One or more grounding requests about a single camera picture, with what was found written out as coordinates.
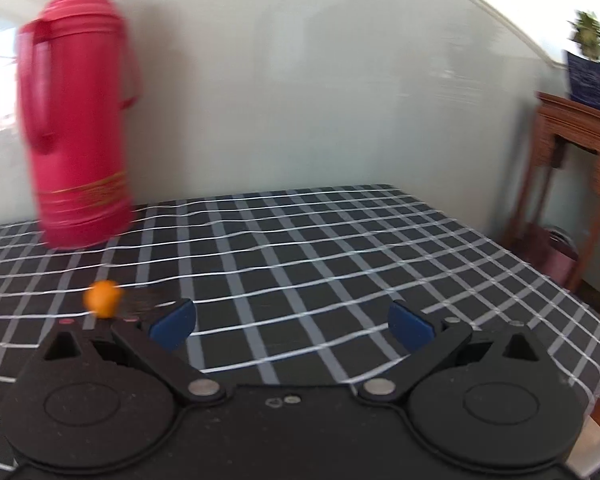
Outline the small orange kumquat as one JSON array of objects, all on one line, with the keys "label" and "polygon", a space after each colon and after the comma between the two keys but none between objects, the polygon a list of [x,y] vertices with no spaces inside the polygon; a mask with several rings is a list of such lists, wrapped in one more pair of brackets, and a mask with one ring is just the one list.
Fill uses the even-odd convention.
[{"label": "small orange kumquat", "polygon": [[96,318],[114,318],[120,307],[123,289],[114,281],[97,281],[84,292],[83,304]]}]

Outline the black white checkered tablecloth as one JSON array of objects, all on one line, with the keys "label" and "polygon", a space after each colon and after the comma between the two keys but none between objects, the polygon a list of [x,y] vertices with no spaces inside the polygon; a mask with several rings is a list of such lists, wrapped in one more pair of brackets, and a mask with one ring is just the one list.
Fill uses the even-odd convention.
[{"label": "black white checkered tablecloth", "polygon": [[[33,220],[0,223],[0,405],[58,321],[111,280],[193,300],[178,355],[228,382],[355,384],[401,362],[392,300],[542,341],[586,408],[600,398],[600,315],[481,232],[386,184],[172,200],[128,232],[61,252]],[[0,479],[14,459],[0,428]]]}]

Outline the pink bag under stand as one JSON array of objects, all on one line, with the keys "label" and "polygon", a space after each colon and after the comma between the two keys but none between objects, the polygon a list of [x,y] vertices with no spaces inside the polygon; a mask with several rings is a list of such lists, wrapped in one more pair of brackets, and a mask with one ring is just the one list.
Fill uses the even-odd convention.
[{"label": "pink bag under stand", "polygon": [[515,254],[562,286],[567,284],[579,260],[576,244],[565,230],[534,223],[528,224],[516,243]]}]

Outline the red thermos flask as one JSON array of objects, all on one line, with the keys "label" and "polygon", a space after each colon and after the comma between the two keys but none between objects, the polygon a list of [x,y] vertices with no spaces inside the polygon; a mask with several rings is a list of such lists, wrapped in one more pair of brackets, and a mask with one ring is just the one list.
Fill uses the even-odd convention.
[{"label": "red thermos flask", "polygon": [[38,222],[57,249],[97,245],[133,219],[122,113],[142,94],[112,0],[50,0],[16,39],[19,120]]}]

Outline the carved wooden plant stand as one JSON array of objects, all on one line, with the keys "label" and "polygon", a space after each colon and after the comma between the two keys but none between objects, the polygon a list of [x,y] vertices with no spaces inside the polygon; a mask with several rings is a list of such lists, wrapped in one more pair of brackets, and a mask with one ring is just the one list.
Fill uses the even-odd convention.
[{"label": "carved wooden plant stand", "polygon": [[536,98],[528,164],[502,245],[515,248],[545,220],[570,226],[578,260],[564,286],[573,292],[600,240],[600,110],[554,93]]}]

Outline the blue patterned flower pot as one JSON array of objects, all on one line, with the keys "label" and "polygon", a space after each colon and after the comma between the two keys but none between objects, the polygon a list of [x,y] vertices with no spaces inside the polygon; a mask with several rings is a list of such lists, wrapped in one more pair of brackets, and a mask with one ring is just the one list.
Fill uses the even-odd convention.
[{"label": "blue patterned flower pot", "polygon": [[600,62],[566,51],[569,97],[574,102],[600,110]]}]

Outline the green potted plant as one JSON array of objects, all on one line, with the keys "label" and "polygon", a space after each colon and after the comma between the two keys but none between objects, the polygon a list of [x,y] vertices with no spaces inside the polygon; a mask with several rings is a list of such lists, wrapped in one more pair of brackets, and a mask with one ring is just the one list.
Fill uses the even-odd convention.
[{"label": "green potted plant", "polygon": [[595,14],[578,11],[571,26],[571,41],[578,46],[581,55],[590,61],[600,62],[600,22]]}]

